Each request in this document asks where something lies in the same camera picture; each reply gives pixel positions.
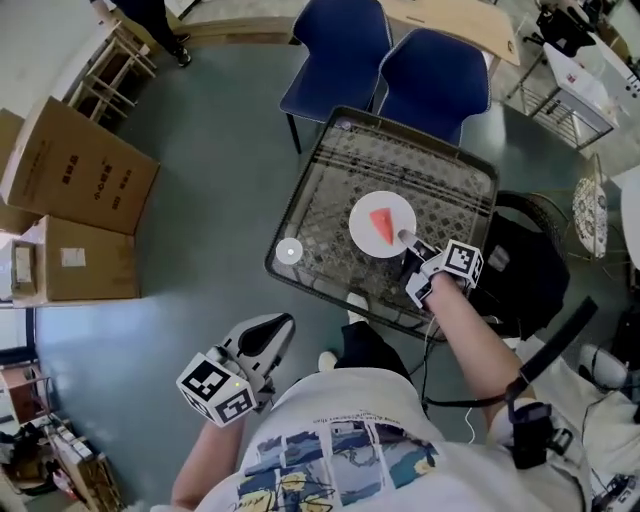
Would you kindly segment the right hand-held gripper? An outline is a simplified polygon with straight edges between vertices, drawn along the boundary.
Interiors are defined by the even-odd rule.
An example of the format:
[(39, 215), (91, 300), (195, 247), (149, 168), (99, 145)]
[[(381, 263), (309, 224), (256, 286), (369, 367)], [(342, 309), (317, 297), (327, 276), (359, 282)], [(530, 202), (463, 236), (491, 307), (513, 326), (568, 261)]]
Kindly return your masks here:
[(406, 229), (398, 232), (398, 238), (407, 247), (400, 284), (418, 308), (424, 307), (426, 297), (432, 292), (436, 274), (449, 274), (464, 292), (477, 286), (484, 264), (478, 248), (451, 239), (443, 251), (437, 250)]

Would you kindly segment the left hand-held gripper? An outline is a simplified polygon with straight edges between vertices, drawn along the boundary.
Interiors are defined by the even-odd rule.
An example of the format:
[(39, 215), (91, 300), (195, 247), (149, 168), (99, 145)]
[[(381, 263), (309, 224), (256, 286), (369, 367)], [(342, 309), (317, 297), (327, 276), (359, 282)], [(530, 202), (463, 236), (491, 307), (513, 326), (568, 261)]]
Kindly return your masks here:
[(196, 354), (176, 386), (196, 412), (219, 427), (261, 412), (275, 394), (271, 372), (281, 363), (295, 330), (289, 313), (240, 322), (223, 342)]

